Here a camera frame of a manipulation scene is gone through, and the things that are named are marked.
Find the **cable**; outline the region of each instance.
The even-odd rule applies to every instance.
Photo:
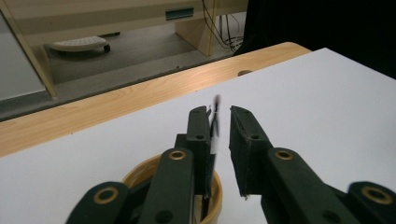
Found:
[[[228,15],[226,15],[228,39],[224,40],[223,36],[222,36],[222,16],[219,17],[219,26],[220,26],[220,31],[219,31],[219,29],[216,26],[214,20],[210,16],[210,13],[209,13],[209,11],[208,11],[208,9],[206,7],[206,4],[205,4],[205,0],[202,0],[202,4],[203,4],[203,8],[204,8],[205,23],[206,23],[206,26],[209,28],[210,32],[213,34],[213,36],[216,38],[216,40],[218,41],[218,43],[220,44],[220,46],[222,48],[230,49],[232,52],[235,52],[236,48],[241,45],[241,43],[237,44],[236,42],[237,41],[241,41],[241,40],[243,41],[243,37],[238,37],[238,36],[237,37],[231,37],[231,35],[230,35],[230,26],[229,26],[229,23],[228,23]],[[239,34],[239,22],[233,15],[231,15],[231,16],[233,17],[233,19],[236,21],[236,23],[238,25],[237,34]],[[207,21],[207,18],[210,20],[212,26],[209,25],[209,22]]]

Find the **white table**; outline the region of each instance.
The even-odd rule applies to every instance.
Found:
[[[325,183],[345,191],[368,180],[396,191],[396,81],[321,49],[0,158],[0,222],[64,223],[88,189],[172,147],[189,111],[216,94],[219,223],[265,223],[260,197],[238,194],[231,105],[249,109],[275,147],[298,152]]]

